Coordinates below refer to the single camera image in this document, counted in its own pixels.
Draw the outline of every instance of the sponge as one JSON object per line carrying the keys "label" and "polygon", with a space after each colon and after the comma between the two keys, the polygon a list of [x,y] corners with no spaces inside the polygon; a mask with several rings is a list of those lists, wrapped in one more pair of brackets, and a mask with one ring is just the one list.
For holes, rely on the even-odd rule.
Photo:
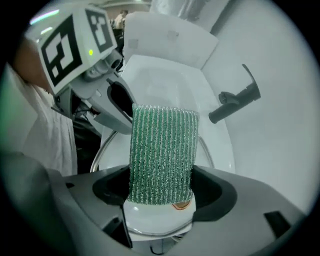
{"label": "sponge", "polygon": [[199,114],[195,111],[132,105],[128,200],[166,205],[192,198]]}

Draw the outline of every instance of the ceiling light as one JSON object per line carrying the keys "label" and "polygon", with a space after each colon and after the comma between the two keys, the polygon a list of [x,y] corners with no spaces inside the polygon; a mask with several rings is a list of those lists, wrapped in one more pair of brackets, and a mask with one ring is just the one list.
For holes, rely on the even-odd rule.
{"label": "ceiling light", "polygon": [[43,35],[44,33],[48,32],[48,31],[50,31],[50,30],[52,30],[52,26],[47,27],[46,29],[42,30],[41,33],[40,33],[40,35]]}
{"label": "ceiling light", "polygon": [[41,20],[43,20],[45,18],[48,18],[48,17],[50,17],[52,15],[56,15],[58,13],[59,13],[59,10],[53,10],[53,11],[49,11],[49,12],[47,12],[45,14],[42,14],[42,15],[40,15],[38,17],[35,17],[32,20],[30,20],[30,25],[35,24],[38,21],[41,21]]}

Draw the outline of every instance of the white wall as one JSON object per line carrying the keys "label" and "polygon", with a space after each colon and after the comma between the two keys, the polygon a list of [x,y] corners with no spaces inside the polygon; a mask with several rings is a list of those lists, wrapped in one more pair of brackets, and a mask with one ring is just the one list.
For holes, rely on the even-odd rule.
{"label": "white wall", "polygon": [[212,33],[218,46],[203,68],[216,96],[255,77],[261,99],[226,119],[235,171],[263,181],[308,212],[319,186],[320,73],[287,16],[266,0],[238,0]]}
{"label": "white wall", "polygon": [[122,10],[128,10],[129,14],[134,12],[149,12],[148,4],[123,4],[105,8],[109,19],[115,19]]}
{"label": "white wall", "polygon": [[210,32],[229,1],[230,0],[153,0],[150,11],[187,19]]}

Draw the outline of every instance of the white shirt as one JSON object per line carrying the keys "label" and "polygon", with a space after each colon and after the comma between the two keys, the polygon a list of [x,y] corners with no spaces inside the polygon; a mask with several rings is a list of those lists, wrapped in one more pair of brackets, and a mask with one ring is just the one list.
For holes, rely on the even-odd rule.
{"label": "white shirt", "polygon": [[116,29],[123,29],[124,28],[124,20],[125,18],[122,16],[122,14],[119,14],[115,19],[115,28]]}
{"label": "white shirt", "polygon": [[2,149],[21,152],[62,176],[76,175],[73,123],[51,109],[52,95],[38,86],[26,84],[8,64],[1,82]]}

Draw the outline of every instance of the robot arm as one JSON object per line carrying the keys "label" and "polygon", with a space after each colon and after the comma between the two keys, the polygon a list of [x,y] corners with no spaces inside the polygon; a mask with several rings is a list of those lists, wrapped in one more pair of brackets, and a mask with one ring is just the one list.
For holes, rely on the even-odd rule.
{"label": "robot arm", "polygon": [[116,72],[122,60],[105,10],[79,5],[39,44],[54,96],[53,109],[73,119],[88,112],[119,133],[130,134],[135,99]]}

